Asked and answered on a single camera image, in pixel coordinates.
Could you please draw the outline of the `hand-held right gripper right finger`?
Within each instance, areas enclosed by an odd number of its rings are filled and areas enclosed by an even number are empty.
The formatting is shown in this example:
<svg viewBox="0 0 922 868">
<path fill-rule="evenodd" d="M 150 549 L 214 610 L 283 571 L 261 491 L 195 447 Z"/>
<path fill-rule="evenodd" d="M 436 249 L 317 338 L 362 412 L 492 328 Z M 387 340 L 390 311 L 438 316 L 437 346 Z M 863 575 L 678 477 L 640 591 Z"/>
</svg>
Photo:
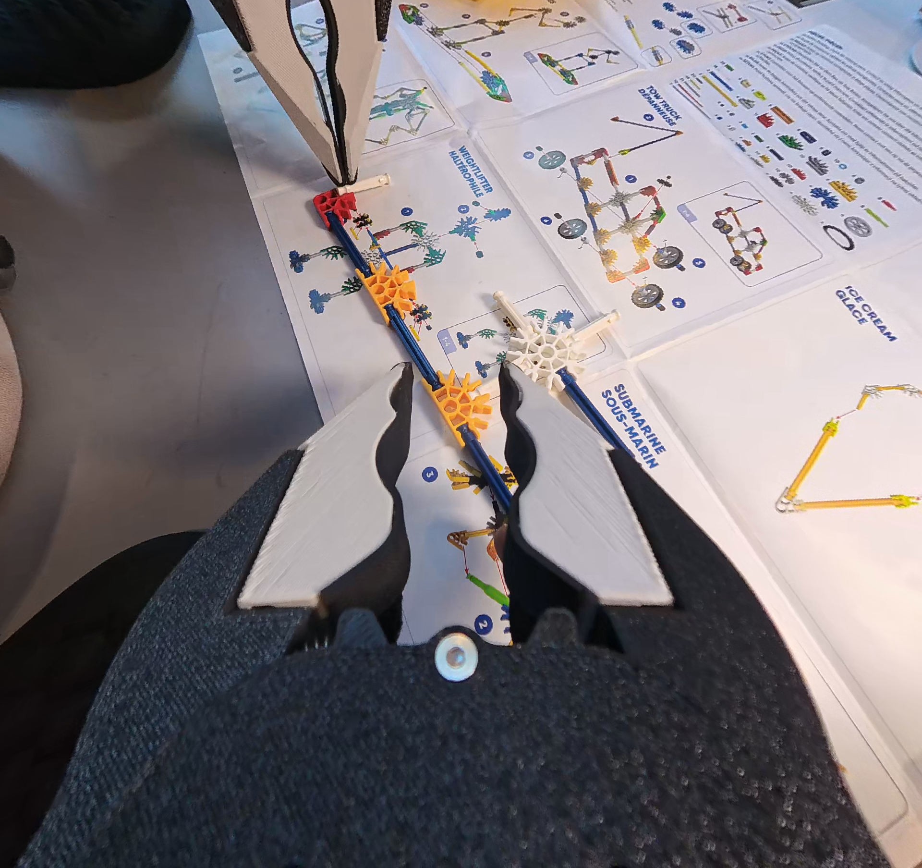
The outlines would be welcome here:
<svg viewBox="0 0 922 868">
<path fill-rule="evenodd" d="M 518 367 L 501 368 L 513 533 L 605 605 L 668 606 L 655 561 L 598 432 Z"/>
</svg>

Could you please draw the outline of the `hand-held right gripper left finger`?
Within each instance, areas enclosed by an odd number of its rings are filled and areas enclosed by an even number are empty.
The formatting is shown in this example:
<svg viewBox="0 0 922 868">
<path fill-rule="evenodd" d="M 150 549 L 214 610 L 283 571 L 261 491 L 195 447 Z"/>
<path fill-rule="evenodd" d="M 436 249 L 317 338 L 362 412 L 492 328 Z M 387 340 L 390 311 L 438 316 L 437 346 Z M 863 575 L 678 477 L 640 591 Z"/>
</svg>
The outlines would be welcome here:
<svg viewBox="0 0 922 868">
<path fill-rule="evenodd" d="M 340 577 L 381 547 L 394 499 L 377 469 L 377 448 L 398 419 L 405 379 L 398 364 L 315 433 L 279 505 L 237 599 L 241 609 L 317 607 Z"/>
</svg>

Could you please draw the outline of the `red toy connector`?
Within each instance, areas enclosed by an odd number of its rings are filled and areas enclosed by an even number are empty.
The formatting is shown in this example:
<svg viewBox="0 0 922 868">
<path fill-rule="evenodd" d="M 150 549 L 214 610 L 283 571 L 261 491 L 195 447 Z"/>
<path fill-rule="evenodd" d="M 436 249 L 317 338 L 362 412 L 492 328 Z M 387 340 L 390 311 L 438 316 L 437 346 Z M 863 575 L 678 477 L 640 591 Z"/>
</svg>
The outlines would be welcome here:
<svg viewBox="0 0 922 868">
<path fill-rule="evenodd" d="M 352 219 L 352 213 L 358 209 L 354 193 L 345 192 L 340 194 L 337 189 L 331 189 L 314 196 L 314 206 L 323 226 L 329 230 L 332 230 L 329 221 L 331 215 L 339 223 L 345 224 Z"/>
</svg>

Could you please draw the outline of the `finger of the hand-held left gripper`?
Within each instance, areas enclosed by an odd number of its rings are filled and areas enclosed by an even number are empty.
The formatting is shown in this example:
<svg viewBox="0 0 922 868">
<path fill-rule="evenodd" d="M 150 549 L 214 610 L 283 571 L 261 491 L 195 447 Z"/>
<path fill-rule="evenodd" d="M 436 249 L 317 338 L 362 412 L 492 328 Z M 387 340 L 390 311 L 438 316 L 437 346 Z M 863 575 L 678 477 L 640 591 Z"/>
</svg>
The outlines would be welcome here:
<svg viewBox="0 0 922 868">
<path fill-rule="evenodd" d="M 313 69 L 291 26 L 289 0 L 232 0 L 248 55 L 331 177 L 340 176 L 333 136 L 318 102 Z"/>
<path fill-rule="evenodd" d="M 321 133 L 331 141 L 324 166 L 337 185 L 351 184 L 365 146 L 381 63 L 384 16 L 379 0 L 318 0 L 327 30 L 327 52 L 315 71 Z"/>
</svg>

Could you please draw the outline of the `printed instruction sheet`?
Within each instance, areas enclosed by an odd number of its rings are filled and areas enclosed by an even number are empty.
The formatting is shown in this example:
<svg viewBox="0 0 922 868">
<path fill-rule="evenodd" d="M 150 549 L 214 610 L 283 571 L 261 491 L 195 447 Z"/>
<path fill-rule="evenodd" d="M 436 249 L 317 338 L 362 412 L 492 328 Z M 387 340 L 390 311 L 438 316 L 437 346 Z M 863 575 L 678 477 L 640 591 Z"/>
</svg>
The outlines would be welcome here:
<svg viewBox="0 0 922 868">
<path fill-rule="evenodd" d="M 344 225 L 486 393 L 512 322 L 586 339 L 627 450 L 785 595 L 883 833 L 920 805 L 920 83 L 788 0 L 393 0 Z M 401 354 L 317 214 L 325 167 L 202 40 L 324 419 Z"/>
</svg>

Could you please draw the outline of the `blue rod orange connector assembly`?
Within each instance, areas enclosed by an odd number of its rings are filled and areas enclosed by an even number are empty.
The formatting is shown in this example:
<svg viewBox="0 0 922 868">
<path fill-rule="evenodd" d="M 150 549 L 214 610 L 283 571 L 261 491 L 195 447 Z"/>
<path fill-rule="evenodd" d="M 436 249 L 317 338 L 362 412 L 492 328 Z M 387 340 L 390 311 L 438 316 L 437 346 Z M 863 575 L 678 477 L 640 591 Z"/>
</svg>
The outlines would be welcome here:
<svg viewBox="0 0 922 868">
<path fill-rule="evenodd" d="M 356 273 L 389 329 L 396 334 L 412 363 L 419 370 L 435 409 L 460 447 L 466 447 L 480 475 L 503 513 L 509 511 L 512 493 L 501 469 L 490 460 L 480 443 L 480 434 L 488 428 L 490 396 L 479 391 L 480 380 L 463 378 L 455 371 L 445 375 L 437 371 L 404 321 L 417 302 L 416 285 L 409 274 L 386 264 L 371 266 L 358 249 L 338 214 L 330 209 L 322 214 L 329 230 L 346 249 Z"/>
</svg>

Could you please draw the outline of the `dark cloth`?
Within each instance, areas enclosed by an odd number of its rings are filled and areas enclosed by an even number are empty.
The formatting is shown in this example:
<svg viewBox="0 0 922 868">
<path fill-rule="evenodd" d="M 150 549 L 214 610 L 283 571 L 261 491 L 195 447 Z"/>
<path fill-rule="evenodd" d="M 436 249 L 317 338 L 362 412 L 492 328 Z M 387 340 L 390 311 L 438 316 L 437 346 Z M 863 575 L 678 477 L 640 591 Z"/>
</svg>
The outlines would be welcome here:
<svg viewBox="0 0 922 868">
<path fill-rule="evenodd" d="M 133 622 L 202 536 L 145 540 L 78 579 L 1 647 L 1 865 L 13 866 L 62 782 Z"/>
</svg>

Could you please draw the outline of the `black mesh cushion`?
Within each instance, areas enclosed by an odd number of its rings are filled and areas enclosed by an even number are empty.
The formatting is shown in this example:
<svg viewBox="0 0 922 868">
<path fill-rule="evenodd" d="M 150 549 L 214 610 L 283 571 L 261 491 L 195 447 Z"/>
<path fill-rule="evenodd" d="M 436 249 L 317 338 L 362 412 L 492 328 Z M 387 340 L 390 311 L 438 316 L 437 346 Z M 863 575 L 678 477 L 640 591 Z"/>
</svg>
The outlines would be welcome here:
<svg viewBox="0 0 922 868">
<path fill-rule="evenodd" d="M 186 0 L 1 0 L 1 86 L 137 81 L 172 59 L 191 20 Z"/>
</svg>

